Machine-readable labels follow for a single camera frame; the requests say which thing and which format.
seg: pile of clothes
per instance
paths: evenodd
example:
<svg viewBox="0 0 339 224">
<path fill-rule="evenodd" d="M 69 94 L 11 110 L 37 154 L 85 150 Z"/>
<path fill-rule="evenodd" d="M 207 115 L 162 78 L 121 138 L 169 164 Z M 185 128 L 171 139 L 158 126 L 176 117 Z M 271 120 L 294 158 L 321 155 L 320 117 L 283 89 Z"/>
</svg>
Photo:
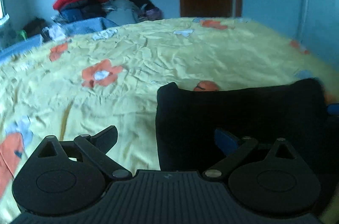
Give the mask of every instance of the pile of clothes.
<svg viewBox="0 0 339 224">
<path fill-rule="evenodd" d="M 162 19 L 162 12 L 150 0 L 56 0 L 51 17 L 58 24 L 105 17 L 117 25 Z"/>
</svg>

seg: bed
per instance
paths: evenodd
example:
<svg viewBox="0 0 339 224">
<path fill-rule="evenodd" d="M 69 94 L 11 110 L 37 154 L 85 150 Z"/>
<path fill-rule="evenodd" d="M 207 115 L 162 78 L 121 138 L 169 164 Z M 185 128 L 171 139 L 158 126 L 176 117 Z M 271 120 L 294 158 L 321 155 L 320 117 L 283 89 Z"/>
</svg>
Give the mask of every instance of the bed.
<svg viewBox="0 0 339 224">
<path fill-rule="evenodd" d="M 327 92 L 339 97 L 339 75 L 314 55 L 290 45 L 291 39 L 244 19 L 215 19 L 228 29 L 202 27 L 192 18 L 145 21 L 117 27 L 104 40 L 93 34 L 72 37 L 60 59 L 49 60 L 55 42 L 34 47 L 0 66 L 0 142 L 4 129 L 28 115 L 33 141 L 17 172 L 47 135 L 60 141 L 96 134 L 115 125 L 117 144 L 107 155 L 135 173 L 159 170 L 155 139 L 156 95 L 175 82 L 192 90 L 199 81 L 214 81 L 221 90 L 283 85 L 302 70 L 318 77 Z M 174 31 L 194 30 L 189 36 Z M 82 70 L 103 59 L 122 65 L 107 87 L 82 86 Z M 0 223 L 19 214 L 11 183 L 0 202 Z"/>
</svg>

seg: yellow bedsheet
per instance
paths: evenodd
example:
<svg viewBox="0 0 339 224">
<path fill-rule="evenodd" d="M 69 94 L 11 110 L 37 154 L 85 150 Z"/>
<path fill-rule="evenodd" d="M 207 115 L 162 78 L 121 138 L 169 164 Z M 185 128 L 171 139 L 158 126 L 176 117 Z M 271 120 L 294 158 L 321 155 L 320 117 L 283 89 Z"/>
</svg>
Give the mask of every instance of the yellow bedsheet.
<svg viewBox="0 0 339 224">
<path fill-rule="evenodd" d="M 298 71 L 307 69 L 339 97 L 338 73 L 313 55 L 299 53 L 290 39 L 255 22 L 220 20 L 235 29 L 203 28 L 192 18 L 147 21 L 120 27 L 107 40 L 75 36 L 55 62 L 48 59 L 55 43 L 48 43 L 0 66 L 0 142 L 4 129 L 24 115 L 34 133 L 17 171 L 45 136 L 67 141 L 109 125 L 119 132 L 110 158 L 133 173 L 158 170 L 156 95 L 169 82 L 193 89 L 200 80 L 211 80 L 222 90 L 233 90 L 292 83 Z M 187 28 L 194 30 L 189 37 L 173 34 Z M 82 70 L 106 58 L 124 67 L 118 80 L 108 87 L 82 87 Z M 18 214 L 8 185 L 0 223 Z"/>
</svg>

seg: metal screw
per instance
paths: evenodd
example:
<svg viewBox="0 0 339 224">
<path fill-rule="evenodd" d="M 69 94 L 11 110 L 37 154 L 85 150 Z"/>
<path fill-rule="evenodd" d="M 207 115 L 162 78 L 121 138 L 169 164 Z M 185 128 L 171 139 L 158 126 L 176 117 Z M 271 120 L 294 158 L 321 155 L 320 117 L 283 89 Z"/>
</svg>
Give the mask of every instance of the metal screw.
<svg viewBox="0 0 339 224">
<path fill-rule="evenodd" d="M 126 178 L 129 176 L 129 171 L 125 170 L 125 169 L 117 169 L 115 171 L 113 171 L 112 175 L 115 178 Z"/>
<path fill-rule="evenodd" d="M 222 173 L 217 169 L 208 169 L 205 171 L 205 175 L 210 178 L 218 178 L 222 175 Z"/>
</svg>

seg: ribbed black surface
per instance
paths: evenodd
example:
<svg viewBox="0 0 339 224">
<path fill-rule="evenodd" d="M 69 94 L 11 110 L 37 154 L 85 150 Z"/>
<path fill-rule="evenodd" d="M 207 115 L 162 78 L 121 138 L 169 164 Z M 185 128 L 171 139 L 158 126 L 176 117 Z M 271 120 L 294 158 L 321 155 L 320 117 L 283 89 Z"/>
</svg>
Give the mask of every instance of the ribbed black surface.
<svg viewBox="0 0 339 224">
<path fill-rule="evenodd" d="M 139 171 L 129 181 L 115 182 L 102 200 L 67 217 L 21 214 L 13 224 L 319 224 L 310 214 L 270 219 L 238 205 L 221 183 L 207 182 L 195 172 Z"/>
</svg>

